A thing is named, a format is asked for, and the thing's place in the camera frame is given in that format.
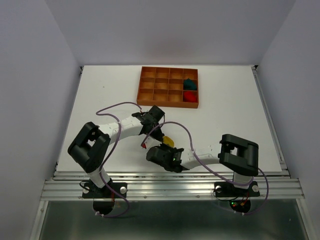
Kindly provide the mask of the yellow sock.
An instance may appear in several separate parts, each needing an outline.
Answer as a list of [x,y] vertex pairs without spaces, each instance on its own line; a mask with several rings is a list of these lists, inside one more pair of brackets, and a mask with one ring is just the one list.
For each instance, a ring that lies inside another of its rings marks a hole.
[[171,148],[175,147],[174,141],[168,136],[163,136],[162,137],[162,143],[167,145],[167,146],[169,146],[169,147],[171,147]]

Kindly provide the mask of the orange compartment tray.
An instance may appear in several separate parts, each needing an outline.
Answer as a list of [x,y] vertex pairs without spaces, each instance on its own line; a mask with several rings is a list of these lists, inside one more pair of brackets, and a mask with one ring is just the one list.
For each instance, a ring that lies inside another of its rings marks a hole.
[[[183,82],[191,79],[197,90],[184,90]],[[194,92],[197,102],[185,102],[184,91]],[[195,68],[142,66],[136,102],[143,106],[197,109],[199,107],[199,78]]]

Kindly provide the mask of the red sock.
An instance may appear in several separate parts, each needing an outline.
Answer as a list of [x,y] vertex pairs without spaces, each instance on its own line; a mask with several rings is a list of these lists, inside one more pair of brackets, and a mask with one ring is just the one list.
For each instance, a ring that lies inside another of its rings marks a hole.
[[183,92],[183,101],[188,103],[197,103],[197,95],[192,91],[184,91]]

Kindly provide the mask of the dark green sock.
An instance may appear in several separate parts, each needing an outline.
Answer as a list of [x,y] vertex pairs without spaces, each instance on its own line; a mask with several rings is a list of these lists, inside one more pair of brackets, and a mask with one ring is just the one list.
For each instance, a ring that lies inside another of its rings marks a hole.
[[197,84],[194,83],[191,79],[187,78],[183,81],[183,89],[185,91],[196,91]]

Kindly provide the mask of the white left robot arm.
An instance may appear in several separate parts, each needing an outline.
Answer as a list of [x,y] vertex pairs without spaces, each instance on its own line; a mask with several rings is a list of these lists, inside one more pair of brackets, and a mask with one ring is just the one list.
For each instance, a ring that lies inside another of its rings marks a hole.
[[165,112],[154,105],[148,111],[133,113],[123,120],[109,113],[107,116],[113,117],[115,122],[104,125],[87,122],[67,149],[67,153],[89,176],[95,193],[100,197],[111,193],[111,178],[103,168],[109,145],[115,147],[122,139],[147,135],[165,117]]

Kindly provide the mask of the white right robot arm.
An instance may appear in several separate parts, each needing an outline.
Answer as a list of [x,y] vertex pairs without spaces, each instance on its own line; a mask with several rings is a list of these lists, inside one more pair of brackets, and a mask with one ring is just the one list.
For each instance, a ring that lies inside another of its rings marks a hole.
[[174,173],[221,164],[233,171],[233,178],[228,181],[231,192],[242,195],[259,173],[259,145],[224,134],[218,144],[203,149],[183,149],[161,143],[148,149],[146,160]]

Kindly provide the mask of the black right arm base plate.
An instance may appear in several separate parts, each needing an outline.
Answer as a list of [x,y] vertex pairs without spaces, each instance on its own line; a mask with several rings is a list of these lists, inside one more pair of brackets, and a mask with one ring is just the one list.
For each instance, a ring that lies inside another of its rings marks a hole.
[[247,188],[235,187],[233,184],[219,181],[214,183],[213,192],[218,198],[259,197],[258,183],[253,181]]

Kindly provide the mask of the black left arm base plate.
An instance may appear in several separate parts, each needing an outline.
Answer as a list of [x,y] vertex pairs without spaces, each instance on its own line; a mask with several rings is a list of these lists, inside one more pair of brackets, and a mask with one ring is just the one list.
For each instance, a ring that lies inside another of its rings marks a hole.
[[[121,197],[113,193],[108,187],[98,188],[92,181],[81,181],[79,186],[82,188],[82,198],[84,199],[120,199]],[[110,187],[121,195],[127,197],[128,184],[126,182],[112,182]]]

